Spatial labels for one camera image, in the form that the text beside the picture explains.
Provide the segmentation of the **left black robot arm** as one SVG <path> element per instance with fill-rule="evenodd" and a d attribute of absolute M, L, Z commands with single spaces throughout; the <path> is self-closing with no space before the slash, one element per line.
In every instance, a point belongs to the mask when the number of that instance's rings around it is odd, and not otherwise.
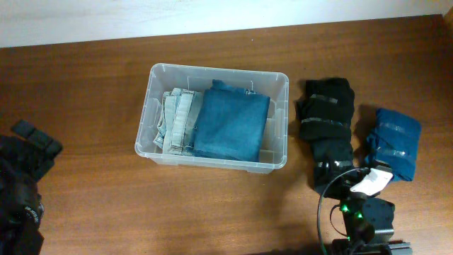
<path fill-rule="evenodd" d="M 55 165 L 63 146 L 25 120 L 11 131 L 14 136 L 1 136 L 1 253 L 39 254 L 45 209 L 38 181 Z"/>

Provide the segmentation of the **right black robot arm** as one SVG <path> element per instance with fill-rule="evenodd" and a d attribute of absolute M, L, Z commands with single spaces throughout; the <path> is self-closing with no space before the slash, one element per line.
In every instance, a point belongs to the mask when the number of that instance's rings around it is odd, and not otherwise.
<path fill-rule="evenodd" d="M 342 198 L 336 207 L 343 216 L 345 238 L 335 239 L 326 246 L 321 233 L 322 201 L 329 188 L 349 173 L 363 173 L 364 178 L 343 189 Z M 350 169 L 333 177 L 318 201 L 316 224 L 322 254 L 413 254 L 409 242 L 391 241 L 394 235 L 395 205 L 377 197 L 392 178 L 391 170 L 385 166 Z"/>

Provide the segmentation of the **light blue jeans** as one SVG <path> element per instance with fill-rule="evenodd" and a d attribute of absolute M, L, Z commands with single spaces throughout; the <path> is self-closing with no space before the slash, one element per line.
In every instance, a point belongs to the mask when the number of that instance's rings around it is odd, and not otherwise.
<path fill-rule="evenodd" d="M 164 154 L 192 156 L 196 122 L 203 93 L 174 88 L 164 92 L 157 134 L 153 143 Z"/>

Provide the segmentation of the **dark blue jeans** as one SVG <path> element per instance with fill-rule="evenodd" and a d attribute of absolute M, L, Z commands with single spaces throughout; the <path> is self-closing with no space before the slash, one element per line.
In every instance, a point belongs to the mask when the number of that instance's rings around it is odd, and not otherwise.
<path fill-rule="evenodd" d="M 258 162 L 270 98 L 214 79 L 195 123 L 196 157 Z"/>

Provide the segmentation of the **blue taped garment roll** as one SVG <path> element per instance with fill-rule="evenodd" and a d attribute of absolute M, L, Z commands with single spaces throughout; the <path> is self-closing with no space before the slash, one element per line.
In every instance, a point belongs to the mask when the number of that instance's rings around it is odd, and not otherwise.
<path fill-rule="evenodd" d="M 376 123 L 366 138 L 368 154 L 364 163 L 375 161 L 389 165 L 393 181 L 412 181 L 415 176 L 421 124 L 394 110 L 378 108 Z"/>

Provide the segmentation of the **black taped garment roll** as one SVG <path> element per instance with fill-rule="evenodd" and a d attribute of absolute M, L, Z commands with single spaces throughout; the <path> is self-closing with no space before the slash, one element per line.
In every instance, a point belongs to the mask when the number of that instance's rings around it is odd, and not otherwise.
<path fill-rule="evenodd" d="M 305 98 L 297 102 L 299 136 L 306 141 L 351 140 L 355 92 L 345 78 L 307 80 Z"/>
<path fill-rule="evenodd" d="M 314 158 L 314 189 L 317 193 L 322 194 L 335 177 L 355 168 L 352 145 L 347 140 L 319 139 L 309 144 Z M 349 172 L 334 181 L 324 196 L 342 200 L 358 181 L 358 171 Z"/>

